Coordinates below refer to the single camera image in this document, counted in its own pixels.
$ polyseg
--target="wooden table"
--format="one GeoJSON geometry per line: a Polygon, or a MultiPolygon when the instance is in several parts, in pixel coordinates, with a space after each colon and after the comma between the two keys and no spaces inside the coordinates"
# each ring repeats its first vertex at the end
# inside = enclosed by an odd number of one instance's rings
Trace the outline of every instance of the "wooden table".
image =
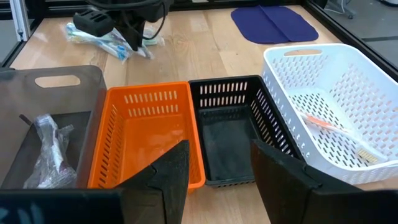
{"type": "MultiPolygon", "coordinates": [[[[312,42],[334,43],[339,40],[305,9],[291,6],[319,33],[312,42]]],[[[148,60],[138,55],[122,64],[103,50],[65,40],[65,24],[71,18],[45,19],[18,55],[16,69],[96,65],[104,72],[108,88],[259,74],[262,53],[268,47],[247,41],[231,20],[232,9],[171,12],[161,34],[165,46],[149,47],[155,55],[148,60]]],[[[362,189],[398,189],[398,179],[360,185],[362,189]]],[[[255,184],[212,189],[204,187],[187,197],[183,223],[269,223],[255,184]]]]}

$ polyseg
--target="navy placemat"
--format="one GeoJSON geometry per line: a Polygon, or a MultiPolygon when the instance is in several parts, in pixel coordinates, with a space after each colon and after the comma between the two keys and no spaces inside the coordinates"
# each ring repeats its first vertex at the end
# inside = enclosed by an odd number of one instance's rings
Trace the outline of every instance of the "navy placemat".
{"type": "Polygon", "coordinates": [[[286,7],[244,7],[231,13],[244,38],[257,44],[311,41],[317,31],[296,12],[286,7]]]}

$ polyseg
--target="clear plastic bag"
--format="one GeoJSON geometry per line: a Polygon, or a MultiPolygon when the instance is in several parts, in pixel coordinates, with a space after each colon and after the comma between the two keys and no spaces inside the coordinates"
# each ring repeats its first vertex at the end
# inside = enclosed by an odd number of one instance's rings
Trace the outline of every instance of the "clear plastic bag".
{"type": "Polygon", "coordinates": [[[33,173],[24,183],[24,189],[73,187],[76,181],[76,172],[68,164],[65,155],[73,126],[68,125],[58,129],[49,114],[37,117],[34,125],[42,141],[42,147],[33,173]]]}
{"type": "MultiPolygon", "coordinates": [[[[144,29],[144,36],[153,36],[155,31],[152,27],[144,29]]],[[[142,42],[142,47],[138,48],[135,52],[126,42],[123,36],[115,28],[112,32],[102,36],[95,37],[93,35],[87,34],[81,30],[78,30],[72,22],[69,22],[66,26],[66,37],[67,40],[73,43],[89,43],[95,44],[101,47],[103,50],[107,51],[109,54],[117,57],[122,62],[125,62],[132,54],[136,53],[145,58],[153,59],[154,55],[148,50],[147,45],[164,45],[164,39],[158,35],[153,40],[144,40],[142,42]]]]}
{"type": "MultiPolygon", "coordinates": [[[[155,33],[156,33],[156,30],[152,26],[144,28],[144,37],[152,37],[155,33]]],[[[142,40],[142,44],[144,44],[145,46],[151,46],[151,45],[164,46],[165,45],[164,39],[160,34],[158,34],[152,40],[142,40]]]]}

